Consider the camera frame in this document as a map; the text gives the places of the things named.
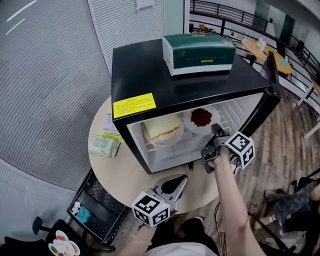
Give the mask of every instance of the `cable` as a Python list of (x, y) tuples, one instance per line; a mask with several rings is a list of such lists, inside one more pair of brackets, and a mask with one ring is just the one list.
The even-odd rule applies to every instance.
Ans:
[[(235, 174), (236, 169), (239, 167), (239, 165), (241, 164), (241, 162), (239, 162), (239, 160), (236, 161), (236, 166), (233, 170), (233, 174)], [(222, 242), (222, 236), (218, 227), (218, 222), (217, 222), (217, 213), (219, 210), (219, 206), (220, 206), (220, 202), (217, 203), (217, 205), (215, 206), (214, 209), (214, 222), (215, 222), (215, 228), (218, 232), (219, 235), (219, 245), (220, 245), (220, 251), (221, 251), (221, 255), (222, 256), (226, 256), (227, 255), (227, 242), (226, 242), (226, 233), (224, 233), (224, 238), (223, 238), (223, 242)]]

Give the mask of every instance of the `tissue box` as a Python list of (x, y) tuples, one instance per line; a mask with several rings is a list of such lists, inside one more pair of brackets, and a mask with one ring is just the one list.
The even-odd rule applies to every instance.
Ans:
[(236, 54), (236, 47), (218, 34), (166, 35), (162, 49), (171, 76), (230, 70)]

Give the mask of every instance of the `wooden table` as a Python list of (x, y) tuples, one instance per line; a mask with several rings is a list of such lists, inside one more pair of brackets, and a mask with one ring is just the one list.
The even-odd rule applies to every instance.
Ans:
[[(300, 106), (301, 103), (302, 103), (304, 100), (308, 99), (309, 96), (311, 95), (311, 93), (312, 93), (314, 90), (316, 91), (316, 94), (320, 97), (320, 86), (319, 86), (315, 81), (312, 80), (312, 86), (310, 86), (309, 90), (304, 94), (305, 96), (302, 97), (302, 98), (299, 100), (299, 102), (297, 103), (297, 105)], [(308, 131), (308, 132), (303, 136), (304, 139), (305, 139), (305, 140), (308, 139), (308, 138), (309, 138), (312, 134), (314, 134), (315, 131), (318, 130), (319, 128), (320, 128), (320, 122), (318, 122), (310, 131)]]
[[(244, 38), (241, 40), (242, 45), (257, 59), (265, 62), (267, 60), (268, 52), (272, 52), (275, 59), (276, 68), (279, 72), (284, 74), (292, 74), (292, 67), (286, 61), (284, 57), (282, 57), (277, 51), (270, 46), (266, 45), (264, 51), (259, 51), (258, 49), (258, 41)], [(250, 61), (250, 64), (253, 65), (255, 58)]]
[[(111, 97), (102, 104), (92, 121), (88, 145), (103, 128), (106, 114), (110, 112)], [(105, 190), (129, 207), (142, 191), (153, 187), (159, 179), (174, 174), (188, 176), (186, 190), (177, 201), (179, 214), (200, 208), (218, 196), (215, 174), (207, 174), (201, 160), (194, 162), (193, 171), (184, 164), (148, 175), (125, 143), (121, 143), (115, 158), (89, 154), (89, 159), (95, 176)]]

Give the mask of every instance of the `black mini fridge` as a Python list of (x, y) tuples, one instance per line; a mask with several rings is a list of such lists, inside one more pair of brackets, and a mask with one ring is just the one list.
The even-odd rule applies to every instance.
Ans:
[[(152, 94), (154, 108), (114, 118), (114, 103), (146, 94)], [(114, 125), (145, 171), (152, 174), (201, 158), (200, 151), (213, 134), (208, 127), (190, 122), (195, 110), (209, 111), (211, 122), (231, 136), (240, 131), (250, 137), (281, 98), (272, 54), (261, 73), (236, 54), (230, 71), (171, 77), (162, 40), (157, 39), (113, 50), (111, 99)], [(169, 138), (151, 140), (146, 121), (163, 120), (166, 115), (178, 117), (180, 125)]]

